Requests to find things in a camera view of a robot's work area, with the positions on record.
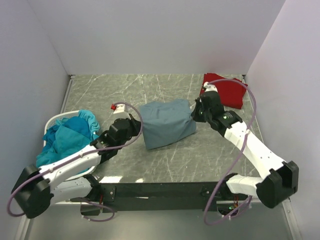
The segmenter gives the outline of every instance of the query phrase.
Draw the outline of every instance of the white basket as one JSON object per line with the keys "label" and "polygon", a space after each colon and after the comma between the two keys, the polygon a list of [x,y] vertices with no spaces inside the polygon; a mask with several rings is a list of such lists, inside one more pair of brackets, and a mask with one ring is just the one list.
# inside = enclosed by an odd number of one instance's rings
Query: white basket
{"label": "white basket", "polygon": [[[53,125],[56,124],[56,120],[61,120],[63,118],[72,118],[72,117],[77,117],[79,114],[79,111],[68,111],[68,112],[65,112],[65,113],[61,113],[61,114],[58,114],[58,115],[55,115],[53,116],[52,118],[49,119],[49,121],[46,123],[45,127],[44,127],[44,134],[47,133],[47,130],[49,128],[51,128]],[[79,173],[77,175],[74,175],[74,176],[71,176],[69,177],[66,181],[70,181],[70,180],[74,180],[74,179],[77,179],[77,178],[80,178],[82,177],[83,175],[86,175],[86,174],[89,174],[91,173],[93,170],[96,169],[96,166],[92,166],[90,167],[87,171],[85,172],[82,172],[82,173]]]}

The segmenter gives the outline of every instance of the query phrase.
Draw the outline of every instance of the stack of red cloth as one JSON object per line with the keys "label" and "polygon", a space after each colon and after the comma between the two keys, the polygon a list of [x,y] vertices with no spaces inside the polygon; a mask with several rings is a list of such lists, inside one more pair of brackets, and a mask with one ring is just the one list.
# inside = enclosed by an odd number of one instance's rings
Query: stack of red cloth
{"label": "stack of red cloth", "polygon": [[[204,86],[205,82],[212,82],[219,79],[225,78],[215,73],[207,73],[204,75],[202,86]],[[246,93],[246,89],[243,86],[232,81],[220,81],[213,84],[218,90],[222,105],[235,109],[242,108],[242,99]],[[200,94],[203,94],[204,92],[205,90],[202,87]]]}

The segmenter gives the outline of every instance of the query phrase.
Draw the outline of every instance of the gray marble surface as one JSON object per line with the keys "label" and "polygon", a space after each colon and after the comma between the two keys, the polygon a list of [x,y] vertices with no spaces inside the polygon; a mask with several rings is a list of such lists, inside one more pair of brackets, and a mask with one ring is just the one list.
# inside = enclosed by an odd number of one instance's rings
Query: gray marble surface
{"label": "gray marble surface", "polygon": [[[223,76],[243,80],[241,75]],[[139,107],[152,101],[170,102],[182,98],[188,99],[194,108],[203,77],[203,74],[72,76],[64,112],[88,109],[95,114],[104,131],[115,120],[110,109],[115,102],[125,101]],[[243,103],[242,109],[235,109],[235,112],[248,123],[253,112],[248,93]],[[261,139],[256,121],[251,130]],[[93,174],[102,182],[218,181],[238,153],[239,150],[213,131],[209,124],[197,123],[195,134],[158,149],[146,150],[143,137],[140,137],[134,144],[120,150],[115,157],[99,165]],[[232,172],[258,176],[258,172],[244,156]]]}

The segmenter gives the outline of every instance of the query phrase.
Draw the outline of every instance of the white wall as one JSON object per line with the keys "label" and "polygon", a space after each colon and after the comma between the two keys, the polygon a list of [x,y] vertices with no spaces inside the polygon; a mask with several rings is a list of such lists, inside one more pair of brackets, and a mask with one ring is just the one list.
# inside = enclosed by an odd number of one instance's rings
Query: white wall
{"label": "white wall", "polygon": [[41,150],[45,123],[61,109],[68,75],[26,0],[2,0],[0,23],[0,238],[10,240],[20,218],[6,213],[9,194]]}
{"label": "white wall", "polygon": [[246,74],[285,0],[28,0],[69,74]]}
{"label": "white wall", "polygon": [[266,144],[299,165],[291,199],[302,235],[319,239],[320,1],[287,0],[247,74]]}

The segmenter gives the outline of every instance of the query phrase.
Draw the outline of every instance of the blue-gray fabric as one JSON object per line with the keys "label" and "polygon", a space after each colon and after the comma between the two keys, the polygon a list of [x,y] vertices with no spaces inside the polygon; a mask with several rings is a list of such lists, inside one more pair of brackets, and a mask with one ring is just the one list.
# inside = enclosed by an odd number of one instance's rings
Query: blue-gray fabric
{"label": "blue-gray fabric", "polygon": [[147,150],[175,143],[196,132],[189,101],[153,101],[142,105],[143,138]]}

